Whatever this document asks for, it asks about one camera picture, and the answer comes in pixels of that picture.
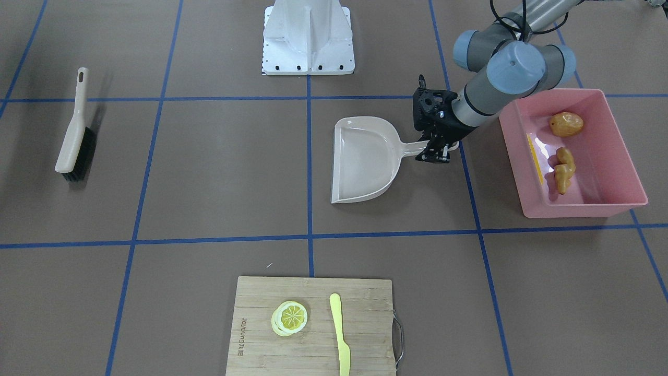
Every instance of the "cutting board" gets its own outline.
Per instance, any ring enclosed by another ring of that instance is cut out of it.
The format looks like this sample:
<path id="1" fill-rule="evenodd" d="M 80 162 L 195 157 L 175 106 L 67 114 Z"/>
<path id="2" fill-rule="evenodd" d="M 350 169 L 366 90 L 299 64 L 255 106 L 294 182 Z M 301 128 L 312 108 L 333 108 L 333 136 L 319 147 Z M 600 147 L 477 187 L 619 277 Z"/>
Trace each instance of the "cutting board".
<path id="1" fill-rule="evenodd" d="M 396 376 L 392 349 L 392 281 L 339 278 L 239 277 L 227 376 L 339 376 L 329 295 L 341 296 L 350 376 Z M 309 318 L 301 332 L 280 337 L 271 315 L 286 300 Z"/>

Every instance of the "yellow knife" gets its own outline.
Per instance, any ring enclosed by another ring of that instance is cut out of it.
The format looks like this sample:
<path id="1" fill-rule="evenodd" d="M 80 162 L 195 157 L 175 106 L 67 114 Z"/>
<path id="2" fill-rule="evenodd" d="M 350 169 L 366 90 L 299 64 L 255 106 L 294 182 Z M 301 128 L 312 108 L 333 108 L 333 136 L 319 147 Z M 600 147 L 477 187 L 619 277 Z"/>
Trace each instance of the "yellow knife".
<path id="1" fill-rule="evenodd" d="M 334 293 L 329 296 L 329 307 L 332 310 L 336 341 L 339 347 L 339 376 L 350 374 L 350 347 L 343 340 L 343 315 L 341 314 L 341 297 Z"/>

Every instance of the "lemon slice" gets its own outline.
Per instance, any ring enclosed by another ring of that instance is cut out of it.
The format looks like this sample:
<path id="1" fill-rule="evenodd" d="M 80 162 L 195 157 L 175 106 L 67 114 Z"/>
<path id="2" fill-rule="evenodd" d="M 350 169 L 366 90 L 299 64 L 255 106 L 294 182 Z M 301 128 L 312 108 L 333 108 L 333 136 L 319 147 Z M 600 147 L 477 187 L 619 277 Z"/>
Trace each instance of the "lemon slice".
<path id="1" fill-rule="evenodd" d="M 276 334 L 287 337 L 301 331 L 309 315 L 306 308 L 293 300 L 282 303 L 271 317 L 271 328 Z"/>

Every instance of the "pink box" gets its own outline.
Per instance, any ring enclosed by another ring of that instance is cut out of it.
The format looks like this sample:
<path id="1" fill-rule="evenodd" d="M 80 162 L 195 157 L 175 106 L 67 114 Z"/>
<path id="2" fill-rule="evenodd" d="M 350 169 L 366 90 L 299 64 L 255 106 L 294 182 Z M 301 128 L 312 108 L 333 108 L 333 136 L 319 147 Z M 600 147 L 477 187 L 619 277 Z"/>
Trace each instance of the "pink box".
<path id="1" fill-rule="evenodd" d="M 566 138 L 552 133 L 550 118 L 564 111 L 582 117 L 582 132 Z M 526 217 L 609 217 L 647 204 L 602 91 L 541 92 L 507 105 L 499 121 Z M 553 166 L 558 164 L 554 156 L 560 147 L 570 149 L 576 166 L 565 195 L 556 191 L 554 182 Z"/>

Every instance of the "white mounting plate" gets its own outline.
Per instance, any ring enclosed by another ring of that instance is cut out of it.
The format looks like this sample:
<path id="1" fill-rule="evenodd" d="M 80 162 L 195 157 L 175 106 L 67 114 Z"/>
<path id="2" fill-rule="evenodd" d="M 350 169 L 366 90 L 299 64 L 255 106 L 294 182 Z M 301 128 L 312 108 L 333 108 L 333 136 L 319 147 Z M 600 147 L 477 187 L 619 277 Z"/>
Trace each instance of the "white mounting plate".
<path id="1" fill-rule="evenodd" d="M 273 8 L 265 9 L 265 27 Z M 341 8 L 348 25 L 351 25 L 350 9 Z M 312 62 L 309 65 L 307 52 L 291 48 L 286 41 L 264 40 L 262 74 L 268 76 L 301 76 L 304 74 L 331 76 L 352 74 L 355 71 L 352 39 L 331 40 L 326 46 L 313 53 Z"/>

